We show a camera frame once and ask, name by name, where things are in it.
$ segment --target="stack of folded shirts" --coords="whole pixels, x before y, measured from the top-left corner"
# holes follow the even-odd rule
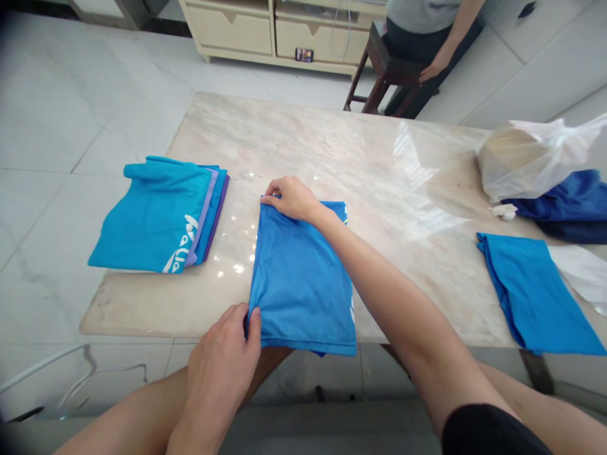
[[[131,187],[103,222],[89,265],[178,274],[205,261],[228,172],[149,156],[125,166],[124,175]]]

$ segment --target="hand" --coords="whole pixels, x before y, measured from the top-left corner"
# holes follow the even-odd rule
[[[438,53],[435,55],[434,60],[424,71],[420,73],[419,81],[425,82],[428,79],[432,79],[433,77],[438,76],[441,71],[443,71],[447,66],[449,66],[449,62],[453,57],[453,52],[449,46],[443,44],[443,46],[439,49]]]
[[[253,379],[261,354],[261,312],[251,314],[248,340],[243,321],[248,305],[232,305],[190,354],[184,416],[198,444],[217,452]]]
[[[275,198],[273,195],[281,196],[281,198]],[[266,195],[261,198],[261,203],[276,207],[279,212],[289,218],[307,222],[312,222],[314,214],[324,208],[312,190],[305,186],[298,177],[272,180],[267,187]]]

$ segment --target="drawer handle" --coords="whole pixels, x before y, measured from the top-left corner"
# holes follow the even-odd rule
[[[228,20],[230,25],[234,25],[234,21],[236,20],[238,13],[235,13],[234,11],[222,11],[221,13]]]
[[[316,32],[318,32],[318,29],[320,27],[321,27],[320,24],[313,24],[313,23],[308,24],[308,28],[310,29],[310,34],[312,36],[314,36],[316,34]]]
[[[518,15],[517,19],[522,19],[523,17],[529,16],[531,13],[533,13],[533,11],[535,10],[535,8],[536,8],[536,3],[535,2],[527,3],[525,6],[523,6],[523,9],[521,10],[521,12]]]

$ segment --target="white tissue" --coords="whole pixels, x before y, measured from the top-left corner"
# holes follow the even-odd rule
[[[518,209],[514,204],[503,204],[491,207],[490,210],[495,216],[501,216],[504,220],[511,220],[517,215]]]
[[[549,246],[548,251],[569,285],[607,316],[607,262],[577,245]]]

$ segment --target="gray shirt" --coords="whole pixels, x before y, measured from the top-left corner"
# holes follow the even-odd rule
[[[411,33],[434,33],[455,21],[461,0],[389,0],[388,17]]]

